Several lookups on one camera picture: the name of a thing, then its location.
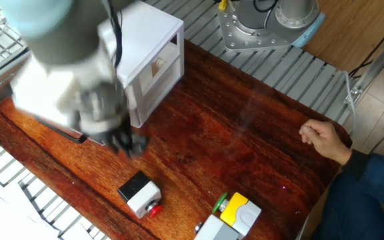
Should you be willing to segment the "person's right hand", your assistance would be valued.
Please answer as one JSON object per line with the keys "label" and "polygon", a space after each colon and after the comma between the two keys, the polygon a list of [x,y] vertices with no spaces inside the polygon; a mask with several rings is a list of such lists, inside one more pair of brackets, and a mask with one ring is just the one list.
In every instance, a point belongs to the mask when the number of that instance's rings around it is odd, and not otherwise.
{"label": "person's right hand", "polygon": [[352,154],[352,150],[340,140],[330,122],[310,119],[301,126],[299,134],[303,143],[314,146],[320,155],[342,166],[348,162]]}

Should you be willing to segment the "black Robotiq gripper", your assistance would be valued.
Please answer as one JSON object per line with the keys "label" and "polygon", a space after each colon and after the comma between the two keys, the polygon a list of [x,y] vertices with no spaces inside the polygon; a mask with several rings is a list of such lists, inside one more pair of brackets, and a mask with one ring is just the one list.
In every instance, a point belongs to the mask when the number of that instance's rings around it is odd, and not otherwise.
{"label": "black Robotiq gripper", "polygon": [[145,152],[149,138],[133,133],[130,122],[125,121],[118,127],[104,133],[102,143],[107,145],[114,154],[118,155],[123,152],[126,157],[132,158],[133,153]]}

